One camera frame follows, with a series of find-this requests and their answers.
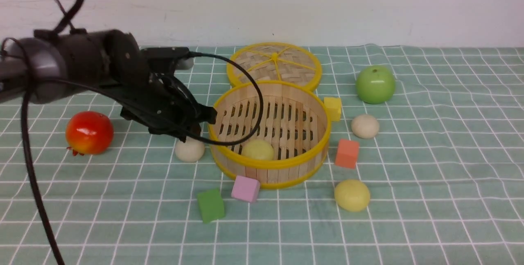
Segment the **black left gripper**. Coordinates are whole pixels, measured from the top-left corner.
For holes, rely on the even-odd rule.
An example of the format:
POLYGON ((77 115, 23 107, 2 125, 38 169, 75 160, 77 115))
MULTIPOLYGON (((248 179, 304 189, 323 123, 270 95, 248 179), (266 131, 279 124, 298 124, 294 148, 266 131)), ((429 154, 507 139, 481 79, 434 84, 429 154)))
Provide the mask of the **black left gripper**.
POLYGON ((150 70, 133 35, 109 32, 105 46, 110 56, 115 84, 103 88, 124 102, 122 118, 145 126, 150 134, 201 137, 201 123, 214 124, 217 111, 198 104, 186 85, 175 75, 150 70))

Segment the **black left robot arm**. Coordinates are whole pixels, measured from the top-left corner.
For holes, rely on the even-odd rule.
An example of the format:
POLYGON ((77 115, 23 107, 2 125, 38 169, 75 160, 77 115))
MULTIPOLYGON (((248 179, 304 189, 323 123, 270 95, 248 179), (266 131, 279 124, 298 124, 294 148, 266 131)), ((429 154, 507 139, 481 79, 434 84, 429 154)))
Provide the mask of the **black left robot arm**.
POLYGON ((118 30, 60 35, 56 41, 19 39, 1 58, 2 102, 22 97, 29 78, 61 78, 116 97, 120 116, 151 134, 185 140, 180 129, 199 136, 200 124, 214 124, 217 111, 200 104, 175 77, 193 66, 187 47, 139 48, 130 33, 118 30))

